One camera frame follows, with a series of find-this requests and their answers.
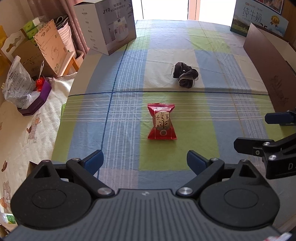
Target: white cardboard box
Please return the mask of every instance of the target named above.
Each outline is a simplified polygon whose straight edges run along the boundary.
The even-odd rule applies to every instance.
[[[84,0],[74,10],[90,49],[110,55],[136,38],[131,0]]]

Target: pink curtain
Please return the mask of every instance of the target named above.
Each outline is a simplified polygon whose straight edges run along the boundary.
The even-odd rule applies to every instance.
[[[27,0],[34,17],[46,16],[48,20],[64,14],[69,16],[72,38],[77,49],[86,56],[88,47],[80,29],[73,6],[82,0]]]

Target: bed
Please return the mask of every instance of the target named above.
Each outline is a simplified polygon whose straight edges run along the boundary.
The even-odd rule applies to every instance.
[[[0,211],[12,213],[10,200],[27,174],[44,159],[50,159],[66,103],[76,73],[50,78],[51,92],[45,104],[31,116],[22,116],[8,101],[0,107]],[[5,224],[8,230],[15,225]]]
[[[188,150],[226,163],[250,159],[264,175],[260,158],[238,154],[237,137],[279,140],[294,127],[267,125],[273,112],[267,90],[243,49],[245,38],[228,26],[199,21],[136,21],[137,38],[110,56],[90,50],[68,97],[52,160],[104,153],[97,178],[111,188],[171,188],[195,175]],[[199,79],[184,89],[172,77],[184,62]],[[148,140],[152,118],[147,104],[174,103],[176,141]],[[281,200],[274,222],[281,231],[296,223],[294,177],[272,180]]]

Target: blue stripe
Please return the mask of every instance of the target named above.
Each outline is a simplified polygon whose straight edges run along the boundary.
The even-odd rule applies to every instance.
[[[98,95],[98,94],[113,94],[113,93],[177,93],[177,92],[180,92],[180,93],[186,93],[186,92],[188,92],[188,93],[216,93],[216,94],[242,94],[242,95],[263,95],[263,96],[269,96],[269,94],[241,93],[241,92],[223,92],[223,91],[222,92],[218,92],[218,91],[109,91],[109,92],[96,92],[96,93],[75,94],[75,95],[69,95],[69,97],[72,97],[72,96],[80,96],[80,95]]]
[[[121,66],[121,63],[122,63],[124,54],[126,53],[127,47],[128,47],[128,45],[126,45],[126,48],[125,48],[125,50],[123,52],[123,55],[121,57],[121,60],[120,60],[120,63],[119,63],[118,69],[117,69],[117,73],[116,73],[116,76],[115,76],[115,79],[114,79],[113,88],[112,88],[111,97],[110,97],[110,102],[109,102],[109,107],[108,107],[106,121],[105,121],[105,126],[104,126],[104,131],[103,131],[101,150],[103,149],[104,136],[105,136],[106,126],[107,126],[107,121],[108,121],[108,115],[109,115],[109,111],[110,111],[110,106],[111,106],[111,102],[112,102],[112,96],[113,96],[113,93],[114,93],[114,88],[115,88],[115,83],[116,83],[117,75],[118,75],[118,72],[119,72],[119,69],[120,69],[120,66]]]

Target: dark scrunchie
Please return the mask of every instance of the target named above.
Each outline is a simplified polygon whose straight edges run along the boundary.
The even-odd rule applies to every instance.
[[[191,66],[183,62],[176,63],[173,78],[178,78],[181,87],[190,89],[197,77],[198,72],[196,69],[191,68]]]

